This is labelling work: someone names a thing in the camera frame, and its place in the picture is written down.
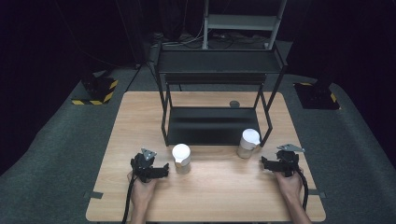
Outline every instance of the cable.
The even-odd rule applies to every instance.
[[[303,209],[306,211],[306,204],[308,202],[308,183],[306,182],[306,178],[303,175],[303,172],[301,172],[300,167],[298,165],[294,169],[301,177],[303,180],[303,186],[304,186],[304,199],[303,199]]]
[[[88,53],[87,51],[83,50],[83,49],[79,46],[79,44],[78,44],[78,42],[77,42],[77,39],[76,39],[75,35],[73,34],[72,29],[70,28],[69,24],[67,23],[67,20],[66,20],[66,18],[64,17],[64,14],[62,13],[61,8],[59,7],[58,1],[55,1],[55,5],[56,5],[56,7],[58,8],[59,14],[61,15],[62,20],[64,21],[64,24],[66,25],[67,30],[69,31],[70,35],[72,36],[72,38],[73,38],[73,40],[74,40],[74,42],[75,42],[75,44],[76,44],[76,46],[77,46],[77,48],[78,48],[79,51],[81,51],[82,53],[86,54],[86,55],[89,56],[90,58],[93,58],[94,60],[96,60],[96,61],[98,61],[98,62],[101,62],[101,63],[106,63],[106,64],[108,64],[108,65],[111,65],[111,66],[114,66],[114,67],[118,67],[118,68],[132,68],[132,67],[128,67],[128,66],[121,66],[121,65],[114,64],[114,63],[106,62],[106,61],[104,61],[104,60],[101,60],[101,59],[99,59],[99,58],[97,58],[97,57],[91,55],[91,54]]]
[[[132,83],[134,82],[134,79],[137,77],[137,74],[140,72],[141,68],[142,68],[142,65],[140,65],[139,68],[137,69],[137,72],[134,74],[134,77],[132,78],[132,80],[129,83],[128,87],[126,88],[125,92],[127,92],[129,90],[129,88],[131,87]]]
[[[124,216],[122,218],[122,224],[126,223],[126,218],[128,217],[129,204],[131,203],[132,189],[134,188],[134,182],[136,181],[136,179],[137,178],[134,178],[134,169],[133,169],[132,170],[132,179],[131,179],[131,182],[129,182],[128,193],[126,195],[125,210],[124,210]]]

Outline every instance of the gray carpet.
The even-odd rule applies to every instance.
[[[122,95],[157,90],[146,65],[129,86],[136,72],[128,68],[112,72],[119,85],[107,105],[71,105],[70,98],[65,100],[25,155],[0,177],[0,223],[89,223],[85,218],[89,199],[84,195],[93,189]],[[268,77],[266,91],[275,80],[276,76]],[[325,195],[323,223],[395,223],[396,172],[351,100],[339,86],[331,85],[342,109],[306,110],[294,82],[315,80],[285,75],[279,91],[306,148],[317,187]],[[70,97],[80,89],[78,84]]]

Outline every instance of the black floor stand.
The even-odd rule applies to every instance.
[[[103,105],[107,104],[113,95],[118,81],[112,77],[107,77],[108,71],[101,76],[94,75],[83,78],[81,84],[85,92],[72,98],[73,105]]]
[[[311,83],[294,83],[294,89],[304,109],[337,110],[340,108],[334,94],[328,88],[317,90]]]

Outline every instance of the finger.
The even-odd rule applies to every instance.
[[[131,179],[132,179],[132,172],[130,172],[126,177],[128,178],[129,181],[131,181]]]
[[[282,173],[280,173],[280,172],[273,172],[273,173],[274,173],[276,179],[278,179],[278,180],[284,177],[284,176],[282,175]]]

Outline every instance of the yellow black tape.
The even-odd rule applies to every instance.
[[[113,96],[114,90],[119,82],[114,80],[108,88],[108,92],[106,93],[103,99],[72,99],[73,105],[104,105],[107,104],[111,97]]]

